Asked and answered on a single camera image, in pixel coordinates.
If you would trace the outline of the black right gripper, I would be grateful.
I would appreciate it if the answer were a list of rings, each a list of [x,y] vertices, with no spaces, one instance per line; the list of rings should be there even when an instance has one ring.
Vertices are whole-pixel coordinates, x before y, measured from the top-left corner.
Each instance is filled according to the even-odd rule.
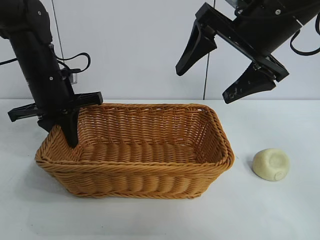
[[[231,20],[208,3],[196,12],[186,48],[175,66],[184,75],[198,60],[217,48],[215,35],[221,37],[252,63],[231,84],[222,97],[230,104],[246,96],[271,91],[288,76],[286,68],[272,56],[301,25],[281,2],[232,2]]]

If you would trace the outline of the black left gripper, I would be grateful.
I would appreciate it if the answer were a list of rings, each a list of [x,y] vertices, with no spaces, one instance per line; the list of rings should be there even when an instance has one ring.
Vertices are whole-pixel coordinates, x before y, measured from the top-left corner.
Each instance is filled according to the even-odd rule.
[[[43,82],[31,84],[31,93],[34,103],[13,108],[8,112],[12,122],[20,119],[43,116],[60,115],[58,117],[42,117],[37,124],[48,133],[54,126],[62,129],[68,145],[75,148],[78,143],[78,118],[81,107],[101,105],[103,103],[102,93],[78,93],[75,94],[71,86],[74,74],[80,72],[79,68],[68,70],[64,68],[58,72],[58,76],[50,76]]]

